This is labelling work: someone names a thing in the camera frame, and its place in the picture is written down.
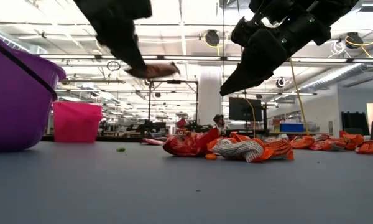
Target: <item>table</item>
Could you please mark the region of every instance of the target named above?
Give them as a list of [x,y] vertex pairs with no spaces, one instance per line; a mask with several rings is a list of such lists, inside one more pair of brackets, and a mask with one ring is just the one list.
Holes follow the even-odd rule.
[[0,223],[373,223],[373,156],[295,151],[248,164],[42,142],[0,154]]

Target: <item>person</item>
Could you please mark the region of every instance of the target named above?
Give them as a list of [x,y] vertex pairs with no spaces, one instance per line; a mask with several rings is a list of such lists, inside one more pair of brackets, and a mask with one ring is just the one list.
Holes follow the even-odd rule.
[[218,130],[220,136],[226,135],[226,130],[229,129],[229,126],[225,123],[224,115],[217,114],[213,121],[215,122],[215,127]]

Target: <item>bucket handle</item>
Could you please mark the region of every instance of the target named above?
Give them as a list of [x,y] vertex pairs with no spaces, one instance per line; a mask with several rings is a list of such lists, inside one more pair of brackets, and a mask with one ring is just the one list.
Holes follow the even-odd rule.
[[55,90],[45,82],[40,76],[38,76],[32,69],[30,69],[24,62],[20,61],[17,57],[15,57],[10,51],[8,51],[5,47],[0,44],[0,53],[6,56],[9,60],[14,62],[18,65],[23,71],[28,73],[32,78],[38,81],[44,88],[46,88],[52,95],[53,101],[57,100],[58,95]]

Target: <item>crumpled snack bag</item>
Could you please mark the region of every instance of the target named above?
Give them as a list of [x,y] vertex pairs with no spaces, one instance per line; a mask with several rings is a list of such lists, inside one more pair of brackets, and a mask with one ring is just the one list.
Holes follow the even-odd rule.
[[243,135],[236,134],[236,133],[231,133],[230,137],[234,138],[237,142],[243,142],[243,141],[251,140],[249,136],[243,136]]
[[229,139],[221,139],[212,151],[222,155],[225,159],[244,160],[246,162],[261,162],[272,155],[272,151],[265,150],[264,143],[260,139],[237,143],[233,143]]
[[355,149],[358,154],[373,154],[373,141],[366,141],[358,145]]
[[217,143],[218,143],[220,140],[222,140],[222,139],[230,140],[230,141],[232,142],[232,144],[237,143],[237,140],[234,139],[234,138],[222,138],[222,137],[220,137],[220,138],[217,138],[217,139],[215,139],[215,140],[209,142],[209,143],[207,144],[207,150],[209,150],[209,151],[211,152],[211,150],[212,150],[212,149],[217,145]]
[[147,143],[148,145],[151,145],[151,146],[161,146],[164,144],[163,141],[156,140],[156,139],[148,139],[148,138],[142,139],[141,143]]
[[196,137],[200,133],[189,132],[186,135],[170,136],[163,149],[174,156],[196,157],[200,155],[200,151],[196,147]]
[[323,151],[342,151],[346,147],[346,143],[343,139],[329,138],[324,141],[316,141],[310,146],[312,150],[323,150]]
[[346,149],[351,151],[355,150],[356,146],[365,141],[363,136],[360,134],[344,134],[343,139],[347,144]]
[[174,62],[171,62],[170,64],[150,64],[147,65],[146,70],[130,68],[125,71],[133,77],[144,79],[167,77],[173,75],[174,73],[180,74],[180,70],[177,68]]
[[266,150],[272,151],[269,159],[294,159],[292,146],[288,140],[279,140],[264,145]]
[[295,139],[292,146],[294,149],[309,149],[314,144],[315,139],[311,136],[303,136],[300,139]]

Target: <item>metal frame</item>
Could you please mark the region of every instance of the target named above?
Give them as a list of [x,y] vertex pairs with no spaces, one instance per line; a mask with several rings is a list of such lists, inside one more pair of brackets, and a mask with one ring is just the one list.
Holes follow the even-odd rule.
[[[152,102],[152,93],[156,90],[157,87],[159,87],[159,85],[161,85],[162,83],[169,83],[170,81],[177,81],[177,82],[180,82],[180,83],[186,83],[193,90],[193,92],[196,93],[196,122],[197,122],[198,121],[199,82],[198,81],[186,81],[186,80],[151,80],[151,81],[149,81],[148,121],[150,121],[150,105],[151,105],[151,102]],[[159,83],[159,84],[154,89],[152,89],[152,86],[153,86],[154,83]],[[192,86],[189,85],[189,83],[196,84],[196,91],[192,88]]]

